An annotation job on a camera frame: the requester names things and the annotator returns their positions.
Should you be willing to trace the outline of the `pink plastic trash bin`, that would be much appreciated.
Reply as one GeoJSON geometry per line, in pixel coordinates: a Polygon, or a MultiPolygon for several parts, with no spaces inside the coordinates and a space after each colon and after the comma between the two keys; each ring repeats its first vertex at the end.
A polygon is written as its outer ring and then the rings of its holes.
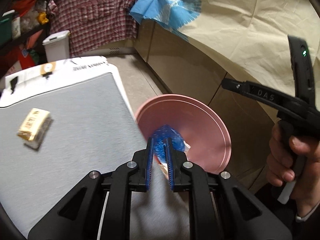
{"type": "Polygon", "coordinates": [[[231,158],[232,143],[227,127],[211,108],[196,99],[163,94],[143,103],[135,117],[146,139],[163,125],[180,133],[190,146],[188,160],[207,172],[219,174],[231,158]]]}

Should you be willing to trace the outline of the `white lidded trash can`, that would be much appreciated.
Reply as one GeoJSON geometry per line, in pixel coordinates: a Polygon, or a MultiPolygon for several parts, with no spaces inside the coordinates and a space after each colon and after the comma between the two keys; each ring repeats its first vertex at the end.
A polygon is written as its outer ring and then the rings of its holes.
{"type": "Polygon", "coordinates": [[[69,36],[70,31],[64,30],[54,33],[43,40],[46,57],[48,62],[68,59],[69,52],[69,36]]]}

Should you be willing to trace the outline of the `grey table mat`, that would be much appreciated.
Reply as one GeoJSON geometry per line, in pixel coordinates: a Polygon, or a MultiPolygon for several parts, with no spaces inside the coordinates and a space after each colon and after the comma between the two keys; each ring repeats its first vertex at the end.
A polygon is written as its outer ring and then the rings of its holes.
{"type": "Polygon", "coordinates": [[[1,109],[1,204],[23,236],[86,174],[115,170],[146,148],[112,74],[1,109]],[[32,108],[51,113],[38,150],[17,131],[32,108]]]}

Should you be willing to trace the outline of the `cream cloth cover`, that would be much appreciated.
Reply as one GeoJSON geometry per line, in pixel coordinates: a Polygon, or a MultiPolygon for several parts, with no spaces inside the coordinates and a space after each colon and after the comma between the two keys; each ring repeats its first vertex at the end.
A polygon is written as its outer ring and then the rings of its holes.
{"type": "Polygon", "coordinates": [[[306,40],[319,85],[319,16],[309,0],[201,0],[180,28],[232,77],[294,95],[288,36],[306,40]]]}

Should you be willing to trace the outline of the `gold foil snack packet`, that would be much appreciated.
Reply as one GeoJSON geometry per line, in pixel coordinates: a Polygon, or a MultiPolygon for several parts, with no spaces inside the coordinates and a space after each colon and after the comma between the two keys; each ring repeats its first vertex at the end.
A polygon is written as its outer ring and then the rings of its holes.
{"type": "Polygon", "coordinates": [[[32,108],[17,131],[17,136],[33,150],[38,150],[52,122],[50,111],[32,108]]]}

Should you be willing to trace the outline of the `white printed board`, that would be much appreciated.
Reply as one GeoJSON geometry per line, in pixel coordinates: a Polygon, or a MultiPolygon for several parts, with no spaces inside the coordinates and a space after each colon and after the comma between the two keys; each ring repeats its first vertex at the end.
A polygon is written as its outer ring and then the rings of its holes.
{"type": "Polygon", "coordinates": [[[6,76],[1,93],[1,124],[7,120],[4,111],[13,105],[107,74],[112,75],[129,113],[134,116],[118,68],[104,56],[84,56],[44,63],[6,76]]]}

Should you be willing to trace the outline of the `red plaid cloth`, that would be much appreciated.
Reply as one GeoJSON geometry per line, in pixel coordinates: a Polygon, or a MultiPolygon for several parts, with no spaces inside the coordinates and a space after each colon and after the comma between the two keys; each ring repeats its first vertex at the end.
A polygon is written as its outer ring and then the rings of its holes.
{"type": "Polygon", "coordinates": [[[129,12],[136,1],[50,0],[50,33],[71,33],[71,57],[112,42],[135,39],[138,25],[129,12]]]}

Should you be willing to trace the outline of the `blue fan-print cloth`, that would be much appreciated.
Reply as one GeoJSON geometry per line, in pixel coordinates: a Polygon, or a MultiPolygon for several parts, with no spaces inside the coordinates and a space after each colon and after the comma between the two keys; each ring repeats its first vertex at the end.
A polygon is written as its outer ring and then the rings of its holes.
{"type": "Polygon", "coordinates": [[[188,41],[179,29],[194,20],[201,13],[201,0],[137,0],[130,10],[139,24],[143,20],[152,20],[165,30],[188,41]]]}

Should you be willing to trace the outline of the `yellow toy on shelf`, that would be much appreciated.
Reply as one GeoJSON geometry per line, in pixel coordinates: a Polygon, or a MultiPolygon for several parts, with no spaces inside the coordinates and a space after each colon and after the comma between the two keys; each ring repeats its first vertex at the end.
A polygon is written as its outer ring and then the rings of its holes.
{"type": "Polygon", "coordinates": [[[47,14],[45,12],[39,12],[37,20],[41,25],[47,24],[49,22],[49,19],[47,18],[47,14]]]}

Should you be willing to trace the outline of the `green storage box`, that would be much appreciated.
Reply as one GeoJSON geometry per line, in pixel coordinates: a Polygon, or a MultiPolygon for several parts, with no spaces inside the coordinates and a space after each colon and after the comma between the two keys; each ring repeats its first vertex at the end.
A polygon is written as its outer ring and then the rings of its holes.
{"type": "Polygon", "coordinates": [[[7,11],[3,14],[0,20],[0,45],[5,44],[12,38],[12,19],[15,10],[7,11]]]}

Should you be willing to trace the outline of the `black storage shelf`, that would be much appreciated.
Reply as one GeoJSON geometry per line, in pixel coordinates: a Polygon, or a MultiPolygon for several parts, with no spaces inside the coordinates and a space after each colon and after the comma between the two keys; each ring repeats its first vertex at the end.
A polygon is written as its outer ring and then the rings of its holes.
{"type": "Polygon", "coordinates": [[[18,61],[24,52],[36,50],[36,62],[44,60],[44,49],[41,48],[44,36],[49,33],[50,22],[39,24],[39,12],[45,12],[49,19],[48,5],[50,0],[1,0],[1,17],[10,10],[15,10],[13,19],[20,17],[21,36],[1,45],[1,77],[18,61]]]}

